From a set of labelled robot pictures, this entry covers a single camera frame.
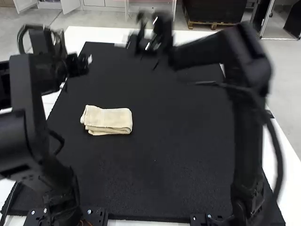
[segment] floor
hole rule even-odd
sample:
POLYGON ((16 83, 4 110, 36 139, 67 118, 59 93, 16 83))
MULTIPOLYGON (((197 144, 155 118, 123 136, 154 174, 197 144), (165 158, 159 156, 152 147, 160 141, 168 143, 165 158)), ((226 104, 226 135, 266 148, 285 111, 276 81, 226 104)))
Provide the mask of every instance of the floor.
MULTIPOLYGON (((243 20, 248 21, 250 17, 251 13, 246 13, 243 20)), ((283 14, 274 13, 263 37, 289 38, 282 29, 284 21, 283 14)), ((131 14, 125 21, 125 15, 121 12, 73 11, 64 15, 56 9, 29 9, 19 15, 14 8, 0 8, 0 61, 18 53, 16 34, 25 23, 50 25, 53 29, 67 29, 71 25, 137 28, 135 15, 131 14)), ((188 30, 181 7, 176 11, 174 29, 188 30)), ((208 26, 194 28, 208 29, 208 26)), ((301 41, 261 40, 261 43, 274 65, 268 105, 301 159, 301 106, 298 104, 301 96, 301 41)), ((26 51, 30 51, 28 36, 24 38, 24 46, 26 51)))

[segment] black mat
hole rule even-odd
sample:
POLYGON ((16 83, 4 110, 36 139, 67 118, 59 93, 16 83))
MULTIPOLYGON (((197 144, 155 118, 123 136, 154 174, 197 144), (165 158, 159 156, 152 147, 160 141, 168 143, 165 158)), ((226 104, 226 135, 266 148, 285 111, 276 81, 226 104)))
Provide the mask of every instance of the black mat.
MULTIPOLYGON (((230 102, 222 89, 179 82, 220 81, 220 66, 174 73, 161 62, 152 71, 156 59, 132 58, 110 44, 86 43, 82 51, 93 56, 90 73, 68 80, 68 93, 60 94, 48 119, 65 138, 58 158, 78 175, 82 205, 105 207, 118 219, 188 222, 193 213, 230 215, 230 102), (89 135, 79 122, 85 105, 128 107, 133 132, 89 135)), ((10 214, 37 207, 41 197, 26 188, 10 214)), ((277 205, 273 222, 284 225, 277 205)))

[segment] black cable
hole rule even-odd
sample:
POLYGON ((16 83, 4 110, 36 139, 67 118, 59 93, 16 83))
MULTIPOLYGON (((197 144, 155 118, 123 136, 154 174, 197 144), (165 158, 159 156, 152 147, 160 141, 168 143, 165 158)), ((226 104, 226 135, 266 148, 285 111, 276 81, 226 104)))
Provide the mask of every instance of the black cable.
POLYGON ((45 29, 45 26, 34 25, 34 24, 32 24, 32 25, 24 24, 20 28, 20 30, 18 31, 18 34, 17 34, 17 45, 18 45, 20 54, 25 54, 24 45, 23 45, 23 37, 29 29, 42 30, 42 29, 45 29))
POLYGON ((261 226, 268 225, 271 214, 273 213, 273 204, 277 201, 279 194, 280 194, 281 185, 282 185, 282 181, 283 181, 284 167, 283 167, 282 152, 281 152, 281 148, 279 145, 279 141, 277 139, 275 128, 274 128, 265 108, 262 107, 259 96, 251 88, 229 85, 227 83, 217 83, 216 81, 200 81, 200 82, 194 82, 192 84, 217 86, 217 87, 221 87, 221 88, 234 89, 236 91, 247 93, 248 96, 253 100, 257 109, 259 110, 260 116, 262 117, 263 121, 267 124, 267 128, 269 130, 269 133, 270 133, 270 136, 272 139, 272 143, 274 146, 275 155, 276 155, 276 159, 277 159, 277 179, 276 179, 276 184, 274 187, 274 192, 273 192, 273 195, 270 197, 270 199, 267 201, 264 213, 262 214, 263 218, 259 224, 261 226))
POLYGON ((52 136, 53 138, 57 139, 60 142, 60 146, 58 147, 58 149, 56 149, 53 154, 57 155, 60 153, 61 149, 64 147, 65 144, 65 139, 60 136, 58 133, 56 133, 55 131, 49 129, 49 134, 50 136, 52 136))
POLYGON ((1 220, 0 220, 0 226, 4 226, 5 224, 5 220, 6 220, 6 217, 7 217, 7 214, 10 210, 10 207, 11 207, 11 204, 14 202, 14 199, 16 197, 16 195, 18 195, 17 193, 19 193, 19 185, 20 185, 21 181, 18 181, 14 184, 11 192, 10 192, 10 199, 8 201, 8 204, 6 206, 5 209, 2 209, 2 217, 1 217, 1 220))

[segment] towel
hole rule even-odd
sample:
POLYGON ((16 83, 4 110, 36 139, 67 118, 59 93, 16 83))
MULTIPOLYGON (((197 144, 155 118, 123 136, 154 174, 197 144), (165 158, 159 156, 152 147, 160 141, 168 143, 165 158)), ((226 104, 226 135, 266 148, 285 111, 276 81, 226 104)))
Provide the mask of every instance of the towel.
POLYGON ((102 109, 86 105, 80 123, 89 134, 130 134, 133 128, 132 112, 128 108, 102 109))

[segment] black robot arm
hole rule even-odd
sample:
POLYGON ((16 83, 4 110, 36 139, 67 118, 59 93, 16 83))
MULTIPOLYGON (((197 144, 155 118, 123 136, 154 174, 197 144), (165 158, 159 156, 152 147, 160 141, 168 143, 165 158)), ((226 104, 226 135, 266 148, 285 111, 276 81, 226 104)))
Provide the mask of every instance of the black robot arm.
POLYGON ((180 70, 197 65, 223 64, 223 82, 200 81, 195 85, 225 88, 234 114, 235 169, 231 185, 234 218, 225 225, 267 225, 271 204, 277 199, 283 177, 279 143, 265 112, 271 78, 270 63, 247 24, 238 24, 203 39, 170 50, 169 62, 180 70), (262 126, 267 124, 278 161, 274 196, 265 201, 262 170, 262 126))
POLYGON ((88 60, 68 55, 62 40, 56 51, 49 30, 29 33, 34 53, 12 56, 9 64, 0 64, 5 94, 1 103, 12 107, 0 115, 0 177, 20 181, 43 195, 46 216, 37 222, 39 226, 75 226, 82 216, 77 178, 49 151, 41 96, 58 91, 69 75, 86 74, 88 60))

